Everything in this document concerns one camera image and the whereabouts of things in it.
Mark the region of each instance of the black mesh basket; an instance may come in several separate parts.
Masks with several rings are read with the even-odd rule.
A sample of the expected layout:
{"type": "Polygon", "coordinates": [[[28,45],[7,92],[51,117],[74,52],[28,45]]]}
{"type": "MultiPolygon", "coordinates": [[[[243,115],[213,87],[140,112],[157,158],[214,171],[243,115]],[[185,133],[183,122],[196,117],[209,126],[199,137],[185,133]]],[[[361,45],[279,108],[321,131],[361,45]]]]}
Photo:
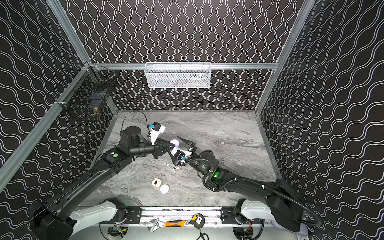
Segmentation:
{"type": "Polygon", "coordinates": [[[92,66],[88,72],[66,101],[59,103],[77,121],[97,121],[116,82],[116,73],[107,68],[92,66]]]}

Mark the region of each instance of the white wire basket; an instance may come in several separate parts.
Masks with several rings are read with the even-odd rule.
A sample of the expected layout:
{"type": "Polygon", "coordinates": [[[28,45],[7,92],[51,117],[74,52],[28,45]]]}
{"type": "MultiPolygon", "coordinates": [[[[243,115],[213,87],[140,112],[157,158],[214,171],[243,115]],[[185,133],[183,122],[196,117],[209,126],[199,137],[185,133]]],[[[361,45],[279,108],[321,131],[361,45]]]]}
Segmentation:
{"type": "Polygon", "coordinates": [[[144,69],[150,88],[209,88],[211,73],[209,62],[148,62],[144,69]]]}

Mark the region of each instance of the orange handle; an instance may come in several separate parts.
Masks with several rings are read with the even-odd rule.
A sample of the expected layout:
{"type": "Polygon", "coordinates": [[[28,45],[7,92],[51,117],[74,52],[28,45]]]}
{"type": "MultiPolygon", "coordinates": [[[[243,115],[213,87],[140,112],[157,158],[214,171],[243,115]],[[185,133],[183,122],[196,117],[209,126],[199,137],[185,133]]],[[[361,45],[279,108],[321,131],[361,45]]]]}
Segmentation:
{"type": "Polygon", "coordinates": [[[176,220],[176,221],[170,221],[166,222],[164,227],[184,227],[185,220],[176,220]]]}

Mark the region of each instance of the tape measure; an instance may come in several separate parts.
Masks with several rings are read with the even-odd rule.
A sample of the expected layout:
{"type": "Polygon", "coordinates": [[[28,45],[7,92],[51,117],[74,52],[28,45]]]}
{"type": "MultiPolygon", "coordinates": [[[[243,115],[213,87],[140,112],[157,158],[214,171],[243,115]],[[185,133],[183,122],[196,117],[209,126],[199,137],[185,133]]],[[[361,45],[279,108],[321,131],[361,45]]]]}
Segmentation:
{"type": "Polygon", "coordinates": [[[205,224],[205,218],[202,214],[195,214],[192,217],[192,221],[189,222],[190,224],[193,224],[195,228],[201,229],[205,224]]]}

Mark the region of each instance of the gray marble tabletop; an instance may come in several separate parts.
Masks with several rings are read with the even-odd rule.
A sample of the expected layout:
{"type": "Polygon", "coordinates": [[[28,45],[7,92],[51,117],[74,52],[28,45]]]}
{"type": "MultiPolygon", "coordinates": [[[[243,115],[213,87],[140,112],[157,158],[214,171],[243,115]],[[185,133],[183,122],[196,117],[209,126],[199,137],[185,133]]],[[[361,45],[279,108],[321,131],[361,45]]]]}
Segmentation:
{"type": "MultiPolygon", "coordinates": [[[[119,112],[105,151],[118,144],[122,120],[127,113],[119,112]]],[[[144,113],[148,123],[156,121],[166,127],[161,138],[171,140],[180,136],[195,141],[197,153],[212,150],[218,160],[224,158],[224,167],[235,174],[261,181],[276,180],[253,112],[144,113]]],[[[143,135],[147,135],[141,113],[130,113],[124,122],[124,128],[128,126],[138,126],[143,135]]],[[[80,205],[97,205],[111,197],[136,206],[234,206],[244,196],[233,192],[211,192],[203,186],[192,167],[174,169],[169,155],[165,154],[158,159],[152,156],[137,158],[80,205]],[[168,193],[162,194],[159,188],[151,185],[155,177],[169,185],[168,193]]]]}

